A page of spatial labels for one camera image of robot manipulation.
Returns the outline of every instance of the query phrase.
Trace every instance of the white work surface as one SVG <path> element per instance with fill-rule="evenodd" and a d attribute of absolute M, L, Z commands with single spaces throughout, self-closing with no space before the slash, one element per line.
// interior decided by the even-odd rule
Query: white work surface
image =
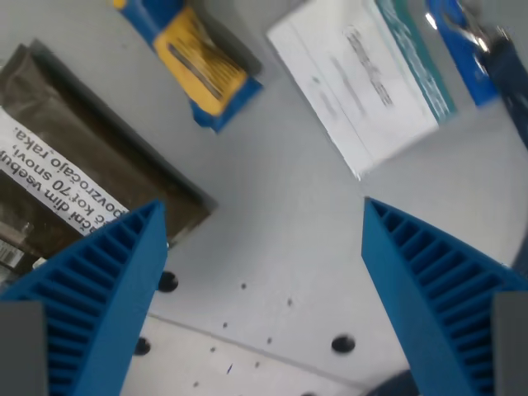
<path fill-rule="evenodd" d="M 528 54 L 520 47 L 526 5 L 519 0 L 520 14 L 513 3 L 494 7 L 495 17 Z M 170 252 L 167 268 L 180 285 L 157 294 L 152 315 L 347 384 L 355 396 L 407 366 L 361 260 L 364 196 L 510 264 L 528 222 L 528 151 L 496 103 L 458 116 L 358 182 L 266 41 L 291 2 L 204 7 L 263 65 L 264 91 L 220 135 L 194 123 L 177 82 L 106 0 L 2 0 L 0 59 L 39 38 L 217 201 Z M 332 352 L 341 333 L 356 339 L 350 355 Z"/>

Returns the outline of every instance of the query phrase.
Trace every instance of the blue plastic object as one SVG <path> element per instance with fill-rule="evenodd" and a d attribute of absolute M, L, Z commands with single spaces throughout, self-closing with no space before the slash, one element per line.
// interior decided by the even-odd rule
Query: blue plastic object
<path fill-rule="evenodd" d="M 497 97 L 497 90 L 493 82 L 481 70 L 478 60 L 475 58 L 473 44 L 455 31 L 452 31 L 444 21 L 444 12 L 459 22 L 462 26 L 466 20 L 457 0 L 426 0 L 429 11 L 432 14 L 438 32 L 445 46 L 449 50 L 460 76 L 469 90 L 477 106 L 483 106 Z"/>
<path fill-rule="evenodd" d="M 98 229 L 0 297 L 40 300 L 50 396 L 118 396 L 167 260 L 164 207 L 153 202 Z"/>
<path fill-rule="evenodd" d="M 528 290 L 528 282 L 449 234 L 370 198 L 362 256 L 422 394 L 492 396 L 492 298 Z"/>

